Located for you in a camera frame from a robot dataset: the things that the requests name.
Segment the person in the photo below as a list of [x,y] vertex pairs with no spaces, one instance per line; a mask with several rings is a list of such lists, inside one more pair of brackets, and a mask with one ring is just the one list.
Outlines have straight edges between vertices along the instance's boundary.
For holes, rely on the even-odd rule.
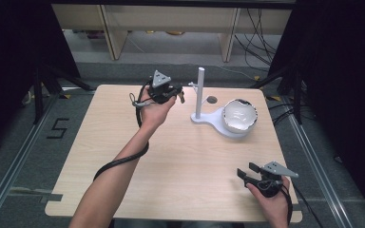
[[[282,176],[283,185],[289,191],[290,182],[289,180]],[[278,192],[278,194],[272,198],[266,198],[259,189],[251,183],[247,183],[246,187],[254,195],[254,197],[259,202],[262,208],[262,213],[265,218],[269,221],[269,224],[273,228],[286,228],[287,224],[287,213],[289,206],[287,204],[286,198],[283,193]]]
[[[146,87],[143,92],[142,101],[150,99],[147,90],[148,88]],[[125,158],[142,151],[156,130],[164,123],[168,111],[175,102],[176,97],[172,97],[164,104],[152,103],[143,107],[141,109],[141,127],[114,160]],[[122,163],[107,169],[98,176],[85,191],[69,227],[107,228],[125,196],[126,189],[138,162],[139,159]],[[287,185],[287,188],[289,187],[289,181],[287,179],[284,179],[283,183],[285,186]],[[247,187],[259,201],[263,214],[274,228],[285,227],[284,225],[287,226],[287,204],[281,193],[273,198],[266,199],[254,185],[247,184]]]

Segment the white stand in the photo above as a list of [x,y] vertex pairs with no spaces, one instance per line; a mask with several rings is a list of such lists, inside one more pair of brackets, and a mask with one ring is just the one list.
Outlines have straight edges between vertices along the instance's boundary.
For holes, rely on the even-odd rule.
[[213,113],[201,113],[202,108],[202,91],[203,91],[203,79],[204,79],[204,71],[205,69],[200,67],[198,72],[198,84],[193,85],[197,91],[197,105],[194,113],[191,114],[191,121],[194,124],[209,124],[212,125],[217,131],[219,131],[223,136],[232,139],[240,139],[247,135],[247,133],[233,133],[227,130],[223,124],[223,118],[221,117],[221,113],[223,112],[224,107],[218,108]]

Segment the black cable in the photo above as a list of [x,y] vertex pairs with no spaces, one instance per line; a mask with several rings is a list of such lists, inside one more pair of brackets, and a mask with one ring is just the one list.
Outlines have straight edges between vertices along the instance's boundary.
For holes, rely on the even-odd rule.
[[268,72],[268,70],[266,70],[266,69],[261,69],[261,68],[257,68],[257,67],[254,67],[254,66],[251,66],[249,63],[248,63],[248,61],[247,61],[247,51],[245,50],[245,48],[244,48],[244,60],[245,60],[245,63],[250,67],[250,68],[253,68],[253,69],[256,69],[256,70],[260,70],[260,71],[264,71],[264,72]]
[[266,46],[268,46],[269,48],[271,48],[274,51],[276,51],[276,50],[273,47],[271,47],[265,41],[265,39],[263,38],[263,29],[262,29],[262,21],[261,21],[262,9],[259,9],[259,21],[258,21],[257,25],[255,25],[254,20],[253,20],[253,18],[251,16],[251,13],[250,13],[250,10],[249,9],[247,9],[247,13],[248,13],[248,16],[249,16],[249,18],[251,20],[251,23],[253,24],[253,28],[254,28],[254,34],[253,34],[253,36],[252,36],[252,38],[251,38],[251,40],[249,42],[252,44],[252,40],[253,40],[255,34],[257,34],[257,36],[259,37],[259,40],[261,41],[261,43],[263,45],[263,48],[262,47],[258,47],[258,46],[254,45],[254,44],[252,44],[252,45],[254,47],[258,48],[258,49],[264,50],[266,52],[266,55],[269,58],[269,61],[272,61],[272,57],[271,57],[270,53],[275,54],[275,52],[269,50]]
[[316,219],[319,227],[323,227],[321,221],[319,220],[317,214],[314,212],[313,208],[311,208],[310,204],[307,202],[306,198],[303,196],[303,194],[301,194],[301,192],[298,190],[298,188],[295,186],[295,184],[292,182],[293,187],[295,188],[295,190],[298,192],[298,194],[300,195],[301,199],[304,201],[304,204],[306,204],[307,209],[309,210],[309,212],[314,216],[314,218]]
[[285,185],[282,185],[282,187],[286,189],[285,192],[283,191],[283,189],[280,188],[280,192],[283,194],[283,196],[286,198],[287,201],[287,225],[289,225],[293,214],[293,203],[292,203],[292,198],[289,195],[289,189],[287,189]]
[[291,108],[287,111],[285,111],[283,114],[281,114],[280,116],[276,117],[274,120],[272,120],[274,122],[274,126],[277,125],[279,122],[281,122],[282,120],[284,120],[286,117],[288,117],[290,114],[294,113],[294,108]]
[[256,52],[252,51],[251,49],[248,48],[248,45],[245,46],[241,40],[239,39],[239,37],[237,37],[237,35],[235,35],[236,40],[239,42],[239,44],[241,45],[241,47],[246,51],[249,52],[250,54],[254,55],[254,57],[256,57],[257,59],[263,61],[266,65],[270,66],[271,63],[268,62],[267,60],[265,60],[264,58],[260,57]]
[[275,105],[275,106],[268,107],[268,109],[271,110],[271,109],[274,109],[274,108],[277,108],[277,107],[280,107],[280,106],[289,106],[289,105],[294,105],[294,104],[278,104],[278,105]]
[[[151,80],[146,82],[142,86],[141,91],[139,92],[138,103],[141,102],[142,95],[144,94],[144,88],[148,84],[150,84],[150,82],[151,82]],[[138,126],[141,127],[142,126],[141,109],[139,107],[136,107],[135,110],[136,110],[136,121],[138,122]],[[105,172],[109,168],[112,168],[112,167],[117,166],[117,165],[122,164],[122,163],[131,162],[133,160],[139,159],[141,156],[143,156],[147,152],[148,149],[149,149],[149,142],[147,142],[147,144],[144,146],[144,149],[142,149],[140,152],[138,152],[134,155],[131,155],[131,156],[128,156],[128,157],[125,157],[125,158],[121,158],[121,159],[118,159],[118,160],[114,160],[114,161],[111,161],[111,162],[105,164],[103,167],[101,167],[99,169],[99,171],[97,171],[97,173],[94,176],[93,180],[96,180],[97,177],[99,177],[103,172]]]

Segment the human hand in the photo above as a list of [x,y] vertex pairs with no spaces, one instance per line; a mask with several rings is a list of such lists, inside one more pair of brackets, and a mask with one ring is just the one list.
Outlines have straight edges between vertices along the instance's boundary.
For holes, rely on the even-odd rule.
[[[142,101],[145,101],[147,99],[150,99],[148,93],[148,86],[144,88],[144,92],[142,94]],[[151,102],[152,104],[144,106],[141,109],[142,126],[157,128],[164,123],[168,111],[174,105],[174,103],[176,103],[176,97],[175,96],[171,97],[164,104],[156,104],[151,99],[148,101]]]
[[[283,185],[289,191],[289,180],[286,177],[282,176],[282,181]],[[279,191],[274,197],[266,198],[253,184],[247,183],[246,186],[259,202],[262,208],[263,215],[266,217],[272,227],[288,227],[287,214],[289,209],[283,193]]]

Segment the wooden table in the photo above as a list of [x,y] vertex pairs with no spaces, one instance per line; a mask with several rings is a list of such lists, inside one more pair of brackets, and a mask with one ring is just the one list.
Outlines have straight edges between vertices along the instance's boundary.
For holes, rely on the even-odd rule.
[[[49,216],[73,216],[97,170],[110,162],[136,132],[135,108],[129,93],[138,96],[140,88],[99,86],[52,192],[62,198],[47,204]],[[248,168],[248,162],[265,165],[276,161],[286,165],[262,92],[203,89],[203,97],[218,99],[216,104],[204,103],[203,113],[213,112],[237,98],[256,107],[259,119],[241,140],[228,139],[210,125],[192,123],[196,93],[191,87],[185,87],[184,92],[186,102],[176,102],[166,122],[151,138],[149,151],[139,161],[114,218],[265,221],[256,199],[236,174],[240,168],[259,179],[259,174]],[[290,194],[297,208],[293,188]],[[292,222],[301,219],[301,211],[295,210]]]

